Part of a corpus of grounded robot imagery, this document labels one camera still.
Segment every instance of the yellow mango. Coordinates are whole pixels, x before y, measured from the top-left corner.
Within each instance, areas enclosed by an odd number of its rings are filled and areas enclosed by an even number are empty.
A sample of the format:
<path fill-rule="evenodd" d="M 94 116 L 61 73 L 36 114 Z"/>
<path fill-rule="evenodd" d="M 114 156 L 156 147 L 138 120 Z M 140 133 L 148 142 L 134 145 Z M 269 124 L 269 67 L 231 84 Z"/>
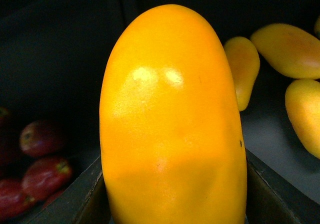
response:
<path fill-rule="evenodd" d="M 224 51 L 232 73 L 238 109 L 247 108 L 253 85 L 260 69 L 260 58 L 253 43 L 241 36 L 229 39 L 224 45 Z"/>
<path fill-rule="evenodd" d="M 285 96 L 286 111 L 296 135 L 306 150 L 320 159 L 320 83 L 295 80 Z"/>
<path fill-rule="evenodd" d="M 317 36 L 317 38 L 320 39 L 320 15 L 314 24 L 314 33 L 315 36 Z"/>
<path fill-rule="evenodd" d="M 100 98 L 115 223 L 244 223 L 236 92 L 222 44 L 202 16 L 179 5 L 138 16 L 111 52 Z"/>
<path fill-rule="evenodd" d="M 288 24 L 271 24 L 255 31 L 250 40 L 279 73 L 294 79 L 320 78 L 320 41 Z"/>

